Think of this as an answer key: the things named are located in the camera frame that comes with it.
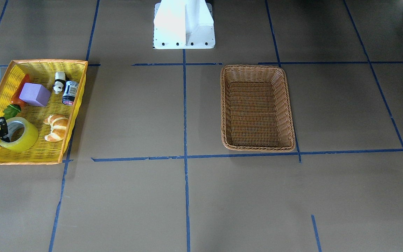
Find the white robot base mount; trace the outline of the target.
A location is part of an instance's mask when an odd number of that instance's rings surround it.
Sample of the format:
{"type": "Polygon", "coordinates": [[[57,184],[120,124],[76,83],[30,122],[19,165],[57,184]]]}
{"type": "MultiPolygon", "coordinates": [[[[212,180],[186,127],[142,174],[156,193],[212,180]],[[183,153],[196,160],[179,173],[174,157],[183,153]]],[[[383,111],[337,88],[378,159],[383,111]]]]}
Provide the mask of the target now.
{"type": "Polygon", "coordinates": [[[155,4],[153,47],[158,50],[212,49],[216,45],[211,3],[162,0],[155,4]]]}

